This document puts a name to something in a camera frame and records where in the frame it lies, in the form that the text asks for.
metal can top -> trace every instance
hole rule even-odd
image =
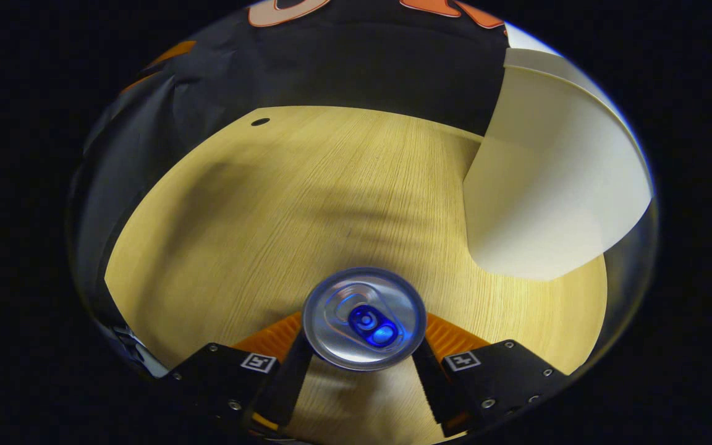
[[[425,337],[419,293],[381,268],[350,268],[317,285],[302,311],[304,333],[317,355],[352,371],[399,363]]]

orange gripper pad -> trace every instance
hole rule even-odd
[[[302,328],[302,313],[296,312],[288,318],[275,322],[266,329],[243,339],[232,347],[241,351],[254,352],[261,355],[271,355],[279,360],[285,360],[293,341]]]
[[[430,312],[427,313],[425,338],[433,354],[436,355],[438,363],[441,363],[447,355],[471,351],[490,344],[466,329],[459,328]]]

pull tab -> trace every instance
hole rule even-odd
[[[364,341],[376,347],[392,344],[397,338],[398,328],[378,309],[363,304],[354,307],[348,315],[348,324]]]

black background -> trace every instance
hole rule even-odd
[[[635,127],[662,204],[658,271],[630,329],[562,395],[477,443],[712,441],[712,5],[472,3],[599,81]],[[233,7],[0,6],[0,443],[221,442],[147,391],[93,329],[63,211],[104,107]]]

wooden table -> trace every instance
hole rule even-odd
[[[260,118],[268,123],[253,126]],[[300,310],[326,276],[386,268],[427,310],[563,372],[606,308],[603,256],[549,282],[495,276],[466,245],[463,178],[482,137],[336,107],[258,109],[190,152],[127,222],[106,271],[117,307],[168,367]],[[413,363],[354,373],[313,359],[288,427],[317,443],[433,443]]]

